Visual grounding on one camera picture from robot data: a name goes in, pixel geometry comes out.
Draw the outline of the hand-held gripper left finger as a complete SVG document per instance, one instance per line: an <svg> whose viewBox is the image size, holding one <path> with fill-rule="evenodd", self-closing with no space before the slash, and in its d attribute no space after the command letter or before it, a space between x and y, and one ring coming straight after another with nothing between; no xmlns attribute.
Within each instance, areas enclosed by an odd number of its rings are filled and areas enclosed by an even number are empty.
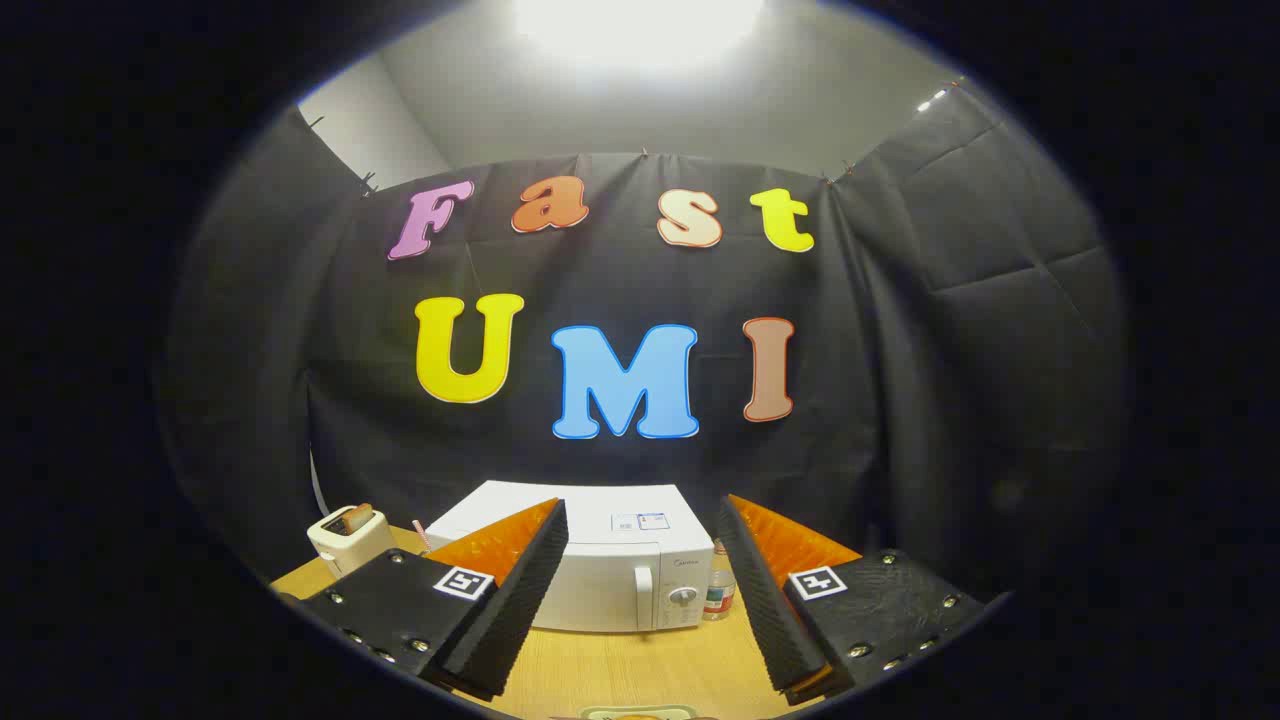
<svg viewBox="0 0 1280 720"><path fill-rule="evenodd" d="M298 606L384 665L489 701L506 689L567 541L566 502L553 497L429 553L387 550Z"/></svg>

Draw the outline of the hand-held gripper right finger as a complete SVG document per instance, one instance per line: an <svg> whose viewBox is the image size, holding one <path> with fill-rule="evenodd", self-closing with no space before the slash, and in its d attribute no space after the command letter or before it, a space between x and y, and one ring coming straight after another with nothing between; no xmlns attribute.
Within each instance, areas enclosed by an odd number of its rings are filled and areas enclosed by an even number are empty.
<svg viewBox="0 0 1280 720"><path fill-rule="evenodd" d="M717 528L771 684L792 706L883 685L1001 607L902 550L851 550L736 495Z"/></svg>

